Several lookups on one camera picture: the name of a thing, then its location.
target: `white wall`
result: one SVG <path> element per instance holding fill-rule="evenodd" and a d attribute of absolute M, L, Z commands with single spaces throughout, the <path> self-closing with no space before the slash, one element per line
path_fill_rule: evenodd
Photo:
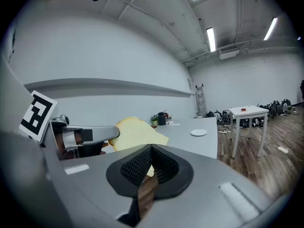
<path fill-rule="evenodd" d="M 39 83 L 31 90 L 57 100 L 58 112 L 71 124 L 113 125 L 130 115 L 148 122 L 164 110 L 175 119 L 195 116 L 188 70 L 140 32 L 81 12 L 46 11 L 18 22 L 11 68 L 24 85 Z M 62 79 L 73 84 L 49 85 Z M 86 89 L 77 86 L 78 79 L 87 79 Z M 90 79 L 120 84 L 90 85 Z M 163 89 L 137 89 L 136 83 Z"/>
<path fill-rule="evenodd" d="M 193 84 L 204 84 L 207 110 L 227 110 L 246 105 L 266 105 L 274 100 L 302 102 L 300 90 L 304 64 L 292 52 L 256 53 L 214 59 L 190 70 Z"/>

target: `power strip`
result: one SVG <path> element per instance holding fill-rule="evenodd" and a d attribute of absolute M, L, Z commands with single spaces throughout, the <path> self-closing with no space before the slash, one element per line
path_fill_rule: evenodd
<path fill-rule="evenodd" d="M 284 153 L 284 154 L 288 154 L 288 149 L 284 149 L 283 147 L 278 147 L 277 148 L 279 151 L 281 151 L 282 153 Z"/>

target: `ceiling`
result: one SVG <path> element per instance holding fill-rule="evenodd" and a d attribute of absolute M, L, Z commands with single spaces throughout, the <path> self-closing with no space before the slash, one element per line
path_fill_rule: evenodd
<path fill-rule="evenodd" d="M 127 5 L 124 1 L 49 0 L 46 9 L 88 10 L 118 19 Z M 298 46 L 288 16 L 273 0 L 134 0 L 132 4 L 145 13 L 129 7 L 120 21 L 163 44 L 187 67 L 210 55 L 206 33 L 210 27 L 217 48 L 235 43 L 246 50 Z M 273 17 L 278 17 L 277 26 L 270 39 L 262 41 Z"/>

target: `wooden floor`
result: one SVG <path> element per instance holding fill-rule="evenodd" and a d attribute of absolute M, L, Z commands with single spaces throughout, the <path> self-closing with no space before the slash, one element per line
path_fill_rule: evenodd
<path fill-rule="evenodd" d="M 261 139 L 261 127 L 252 128 L 252 137 Z M 240 135 L 248 136 L 249 128 L 240 129 Z M 268 120 L 265 142 L 292 150 L 304 160 L 304 112 L 297 107 L 296 113 L 277 116 Z M 298 161 L 291 153 L 281 153 L 277 148 L 264 144 L 261 157 L 257 157 L 259 141 L 239 137 L 237 154 L 231 158 L 233 140 L 228 134 L 218 133 L 218 160 L 249 178 L 271 198 L 277 199 L 290 193 L 302 172 L 304 161 Z"/>

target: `table leg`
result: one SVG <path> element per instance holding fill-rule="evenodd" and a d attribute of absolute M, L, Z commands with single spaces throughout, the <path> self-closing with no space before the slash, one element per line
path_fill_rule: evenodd
<path fill-rule="evenodd" d="M 232 112 L 230 112 L 230 131 L 231 131 L 230 139 L 232 139 L 232 137 L 233 137 L 233 114 L 232 114 Z"/>
<path fill-rule="evenodd" d="M 237 116 L 236 118 L 237 121 L 237 125 L 236 125 L 236 137 L 234 139 L 234 147 L 233 147 L 233 153 L 232 153 L 232 158 L 234 158 L 236 156 L 236 152 L 237 152 L 237 147 L 238 147 L 238 135 L 239 135 L 239 117 Z"/>
<path fill-rule="evenodd" d="M 263 135 L 262 135 L 262 140 L 261 140 L 261 144 L 260 144 L 260 149 L 258 150 L 258 153 L 257 153 L 258 157 L 260 157 L 262 150 L 263 150 L 266 132 L 267 132 L 267 113 L 265 113 L 265 116 L 264 116 Z"/>
<path fill-rule="evenodd" d="M 249 118 L 249 139 L 251 138 L 252 118 Z"/>

